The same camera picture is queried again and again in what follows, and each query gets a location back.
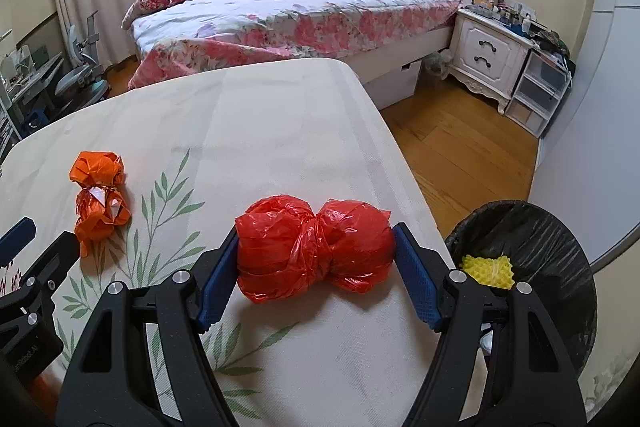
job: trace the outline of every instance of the bottle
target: bottle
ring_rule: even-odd
[[[525,35],[529,35],[530,31],[531,31],[531,18],[529,17],[529,14],[527,13],[527,16],[525,17],[525,19],[522,22],[522,32]]]

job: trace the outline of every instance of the orange plastic bag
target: orange plastic bag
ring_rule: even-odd
[[[388,277],[396,244],[390,212],[330,200],[317,216],[292,196],[266,198],[236,218],[238,285],[260,303],[305,292],[327,279],[365,293]]]
[[[92,241],[109,237],[114,227],[131,218],[116,186],[124,183],[122,159],[112,152],[81,152],[69,172],[69,179],[82,187],[76,198],[76,237],[80,255],[86,257]]]

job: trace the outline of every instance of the drawer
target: drawer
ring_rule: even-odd
[[[473,47],[486,52],[495,60],[506,64],[513,51],[513,41],[491,31],[484,26],[476,25],[473,21],[465,21],[462,29],[462,39],[466,47]]]
[[[503,62],[491,57],[485,50],[478,50],[472,46],[462,50],[456,65],[491,84],[500,80],[505,67]]]

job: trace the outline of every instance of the blue gripper pad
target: blue gripper pad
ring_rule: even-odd
[[[435,330],[442,321],[438,311],[436,285],[429,277],[404,231],[395,226],[394,236],[396,237],[396,266],[414,304],[415,312],[422,322],[426,322],[432,330]]]
[[[36,237],[36,225],[28,217],[0,237],[0,268],[7,265]]]
[[[212,324],[219,322],[229,302],[231,292],[238,280],[238,236],[220,257],[215,270],[211,274],[202,291],[202,305],[198,315],[198,325],[208,330]]]

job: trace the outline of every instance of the plastic bag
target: plastic bag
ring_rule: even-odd
[[[446,49],[427,55],[422,59],[422,64],[428,74],[444,80],[449,75],[449,63],[452,60],[453,54],[450,50]]]
[[[256,303],[298,295],[322,279],[365,293],[393,263],[389,217],[361,201],[329,200],[317,216],[292,196],[257,201],[236,218],[238,285]]]
[[[124,183],[122,159],[113,152],[81,152],[71,167],[69,179],[82,190],[76,197],[78,221],[74,230],[80,241],[80,255],[86,257],[92,242],[108,238],[114,227],[131,218],[117,185]]]
[[[580,375],[596,337],[596,288],[580,244],[557,217],[526,201],[495,201],[461,221],[446,245],[456,266],[467,254],[509,257],[514,280],[536,291]]]

